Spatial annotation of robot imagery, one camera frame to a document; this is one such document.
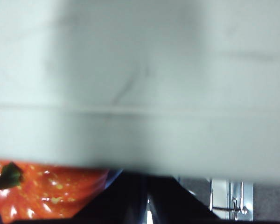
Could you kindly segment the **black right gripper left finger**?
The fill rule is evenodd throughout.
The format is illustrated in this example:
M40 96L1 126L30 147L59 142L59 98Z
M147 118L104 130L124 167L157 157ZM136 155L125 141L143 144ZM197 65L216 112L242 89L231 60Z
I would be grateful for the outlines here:
M18 220L15 224L141 224L147 208L147 180L123 171L114 182L74 217Z

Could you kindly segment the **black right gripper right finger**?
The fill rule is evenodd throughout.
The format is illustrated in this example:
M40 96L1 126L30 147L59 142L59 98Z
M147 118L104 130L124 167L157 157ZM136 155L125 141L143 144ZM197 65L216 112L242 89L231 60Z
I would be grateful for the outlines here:
M150 176L149 200L154 224L277 224L277 221L221 219L173 177Z

